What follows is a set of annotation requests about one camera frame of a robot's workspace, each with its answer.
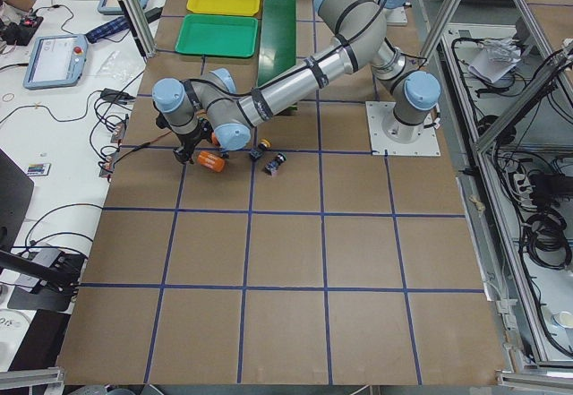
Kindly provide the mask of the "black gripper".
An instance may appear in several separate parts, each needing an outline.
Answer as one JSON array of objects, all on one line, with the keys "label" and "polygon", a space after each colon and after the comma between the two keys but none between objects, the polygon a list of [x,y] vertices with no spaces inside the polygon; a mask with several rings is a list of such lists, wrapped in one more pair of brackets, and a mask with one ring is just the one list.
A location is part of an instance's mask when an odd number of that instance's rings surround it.
[{"label": "black gripper", "polygon": [[175,159],[182,164],[193,163],[192,155],[196,146],[203,140],[211,142],[211,124],[205,118],[194,118],[197,125],[192,128],[189,133],[177,133],[173,126],[171,126],[165,119],[163,114],[156,117],[156,126],[160,129],[168,128],[174,132],[179,139],[181,145],[173,150]]}]

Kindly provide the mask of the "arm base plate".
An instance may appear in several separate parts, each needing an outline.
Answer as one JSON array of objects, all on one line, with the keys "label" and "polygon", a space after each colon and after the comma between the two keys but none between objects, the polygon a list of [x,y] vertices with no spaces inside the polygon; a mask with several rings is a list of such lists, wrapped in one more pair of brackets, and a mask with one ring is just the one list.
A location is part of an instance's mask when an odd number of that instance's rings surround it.
[{"label": "arm base plate", "polygon": [[432,114],[428,112],[421,125],[403,125],[394,117],[394,106],[389,101],[365,102],[372,155],[439,157]]},{"label": "arm base plate", "polygon": [[384,8],[383,12],[389,26],[407,26],[406,8],[404,6]]}]

